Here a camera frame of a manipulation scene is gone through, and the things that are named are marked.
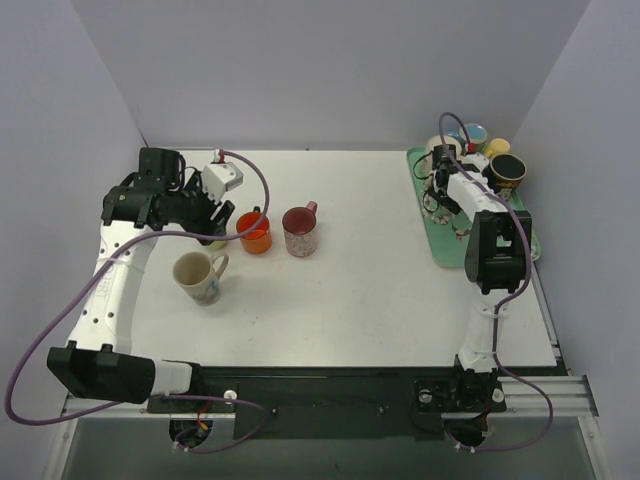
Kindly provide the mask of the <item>pale yellow mug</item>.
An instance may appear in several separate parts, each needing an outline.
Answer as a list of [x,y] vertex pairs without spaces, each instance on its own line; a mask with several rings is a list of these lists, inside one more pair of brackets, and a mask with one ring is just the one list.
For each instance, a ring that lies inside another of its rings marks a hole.
[[203,248],[209,251],[219,251],[222,250],[226,247],[227,245],[227,241],[226,240],[216,240],[211,242],[208,245],[204,245]]

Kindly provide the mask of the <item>black mug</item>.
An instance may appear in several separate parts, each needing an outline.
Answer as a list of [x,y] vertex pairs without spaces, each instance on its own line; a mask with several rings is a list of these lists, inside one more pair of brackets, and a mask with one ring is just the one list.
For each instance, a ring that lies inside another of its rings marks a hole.
[[527,174],[523,160],[510,153],[494,156],[486,171],[488,185],[503,200],[509,200]]

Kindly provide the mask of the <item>cream floral mug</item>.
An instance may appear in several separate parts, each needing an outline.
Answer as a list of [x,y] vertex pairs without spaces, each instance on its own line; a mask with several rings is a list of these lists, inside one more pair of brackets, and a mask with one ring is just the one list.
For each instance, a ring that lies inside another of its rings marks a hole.
[[215,304],[221,295],[221,277],[229,264],[229,255],[191,252],[173,265],[172,276],[180,288],[199,306]]

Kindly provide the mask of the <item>orange mug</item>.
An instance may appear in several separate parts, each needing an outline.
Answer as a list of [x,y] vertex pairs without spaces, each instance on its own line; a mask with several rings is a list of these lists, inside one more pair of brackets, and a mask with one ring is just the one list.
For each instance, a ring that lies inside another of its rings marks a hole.
[[262,215],[259,206],[244,213],[236,221],[236,232],[241,234],[241,245],[244,251],[252,255],[266,253],[272,246],[270,222]]

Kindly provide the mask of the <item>pink patterned mug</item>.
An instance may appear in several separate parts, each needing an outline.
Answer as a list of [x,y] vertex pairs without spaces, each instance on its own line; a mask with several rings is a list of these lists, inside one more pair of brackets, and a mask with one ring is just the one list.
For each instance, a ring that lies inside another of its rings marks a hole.
[[310,201],[306,206],[293,207],[283,215],[285,246],[290,255],[305,258],[316,251],[317,209],[318,204]]

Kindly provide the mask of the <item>beige floral mug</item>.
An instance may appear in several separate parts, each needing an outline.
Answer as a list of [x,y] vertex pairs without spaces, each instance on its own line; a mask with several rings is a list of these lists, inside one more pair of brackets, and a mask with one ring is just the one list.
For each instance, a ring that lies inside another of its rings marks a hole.
[[434,189],[428,189],[423,193],[422,206],[427,217],[441,225],[447,224],[461,211],[457,202]]

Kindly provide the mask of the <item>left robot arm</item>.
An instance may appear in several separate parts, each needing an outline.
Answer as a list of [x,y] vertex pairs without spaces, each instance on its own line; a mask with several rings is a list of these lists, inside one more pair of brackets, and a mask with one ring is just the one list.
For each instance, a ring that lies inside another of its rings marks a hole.
[[111,188],[102,203],[96,262],[99,279],[64,347],[53,347],[47,366],[83,399],[141,404],[170,394],[181,410],[200,408],[204,384],[189,362],[134,356],[132,324],[157,235],[169,224],[208,245],[226,233],[234,211],[223,196],[243,182],[231,163],[210,163],[191,175],[177,151],[144,147],[136,171]]

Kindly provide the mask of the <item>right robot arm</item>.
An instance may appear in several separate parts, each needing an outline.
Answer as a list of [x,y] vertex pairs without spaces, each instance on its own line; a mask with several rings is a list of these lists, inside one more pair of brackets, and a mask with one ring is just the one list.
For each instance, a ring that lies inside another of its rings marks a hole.
[[508,306],[531,278],[532,218],[498,197],[476,162],[461,163],[455,154],[449,144],[431,149],[428,193],[440,207],[462,212],[471,222],[464,271],[475,291],[457,360],[466,372],[494,374]]

